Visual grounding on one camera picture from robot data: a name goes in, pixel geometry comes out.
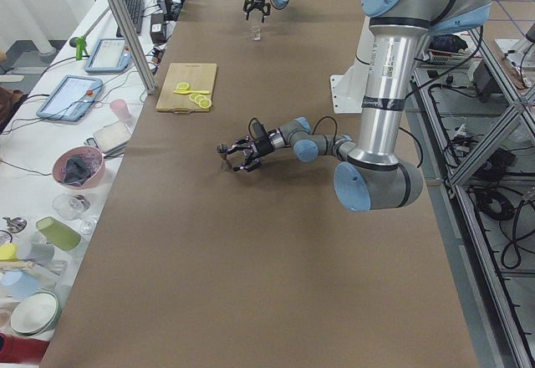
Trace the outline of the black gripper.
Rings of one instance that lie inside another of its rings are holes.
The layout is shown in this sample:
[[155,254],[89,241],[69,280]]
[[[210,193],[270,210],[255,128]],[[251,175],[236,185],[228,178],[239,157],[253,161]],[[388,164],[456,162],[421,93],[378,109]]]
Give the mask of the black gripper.
[[245,13],[246,20],[249,19],[250,13],[255,7],[260,7],[262,13],[261,23],[265,22],[265,18],[270,15],[270,4],[266,3],[266,0],[245,0],[243,4],[243,12]]
[[244,137],[235,140],[228,147],[227,153],[251,149],[252,154],[246,154],[244,161],[233,167],[235,172],[250,172],[258,169],[262,165],[261,158],[274,152],[274,146],[269,136],[252,139],[249,135],[245,135]]

